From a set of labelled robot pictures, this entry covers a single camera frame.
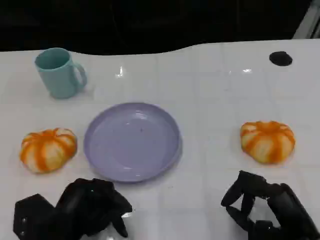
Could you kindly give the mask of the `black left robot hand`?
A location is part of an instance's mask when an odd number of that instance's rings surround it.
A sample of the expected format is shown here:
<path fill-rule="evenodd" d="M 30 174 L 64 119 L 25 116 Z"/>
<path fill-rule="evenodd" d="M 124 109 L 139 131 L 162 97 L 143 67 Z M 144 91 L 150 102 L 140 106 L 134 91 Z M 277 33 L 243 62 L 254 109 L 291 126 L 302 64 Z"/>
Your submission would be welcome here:
<path fill-rule="evenodd" d="M 133 207 L 110 181 L 76 179 L 65 188 L 55 210 L 66 224 L 62 232 L 64 240 L 91 237 L 109 225 L 121 237 L 129 236 L 122 216 L 131 213 Z"/>

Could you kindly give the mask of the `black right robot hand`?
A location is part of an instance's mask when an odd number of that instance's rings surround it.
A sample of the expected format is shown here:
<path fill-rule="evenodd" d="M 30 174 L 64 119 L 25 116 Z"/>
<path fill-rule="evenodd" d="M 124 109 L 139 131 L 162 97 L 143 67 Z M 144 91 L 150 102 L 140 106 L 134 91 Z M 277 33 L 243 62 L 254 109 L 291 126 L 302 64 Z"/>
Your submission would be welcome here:
<path fill-rule="evenodd" d="M 267 201 L 279 227 L 269 220 L 249 217 L 256 198 Z M 221 200 L 230 217 L 247 232 L 249 240 L 318 240 L 314 221 L 285 183 L 270 184 L 263 176 L 241 170 Z"/>

